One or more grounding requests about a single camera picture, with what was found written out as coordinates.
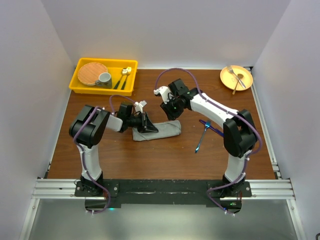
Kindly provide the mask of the grey cloth napkin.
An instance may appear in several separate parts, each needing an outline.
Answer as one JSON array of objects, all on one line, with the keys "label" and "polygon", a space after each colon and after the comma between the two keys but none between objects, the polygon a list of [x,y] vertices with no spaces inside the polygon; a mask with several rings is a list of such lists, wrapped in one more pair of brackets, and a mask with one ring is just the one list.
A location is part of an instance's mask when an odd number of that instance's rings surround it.
[{"label": "grey cloth napkin", "polygon": [[151,141],[179,136],[182,126],[179,120],[155,123],[158,132],[140,133],[136,128],[132,129],[132,138],[135,142]]}]

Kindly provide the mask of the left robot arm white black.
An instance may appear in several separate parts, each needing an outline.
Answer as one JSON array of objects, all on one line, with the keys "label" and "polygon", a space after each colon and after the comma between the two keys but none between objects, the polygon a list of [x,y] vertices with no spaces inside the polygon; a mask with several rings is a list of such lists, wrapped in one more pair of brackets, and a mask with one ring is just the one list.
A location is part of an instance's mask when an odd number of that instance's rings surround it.
[{"label": "left robot arm white black", "polygon": [[85,105],[69,127],[69,135],[80,153],[82,165],[80,181],[86,185],[86,191],[92,196],[99,196],[104,190],[98,145],[105,129],[119,133],[128,128],[136,129],[143,134],[159,132],[148,114],[143,111],[146,104],[145,101],[122,102],[115,114],[99,106]]}]

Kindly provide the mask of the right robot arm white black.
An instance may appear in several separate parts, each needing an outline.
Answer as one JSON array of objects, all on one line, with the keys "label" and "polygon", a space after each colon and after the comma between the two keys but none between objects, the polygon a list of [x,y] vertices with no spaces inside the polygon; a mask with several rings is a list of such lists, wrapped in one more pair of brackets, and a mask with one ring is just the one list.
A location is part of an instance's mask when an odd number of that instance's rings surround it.
[{"label": "right robot arm white black", "polygon": [[199,87],[189,89],[181,79],[168,86],[153,90],[157,97],[162,98],[161,108],[169,120],[177,119],[184,109],[197,112],[223,130],[223,146],[228,152],[227,169],[223,175],[223,192],[230,197],[240,190],[240,183],[245,177],[249,156],[261,136],[256,130],[249,111],[238,111],[224,106],[208,97]]}]

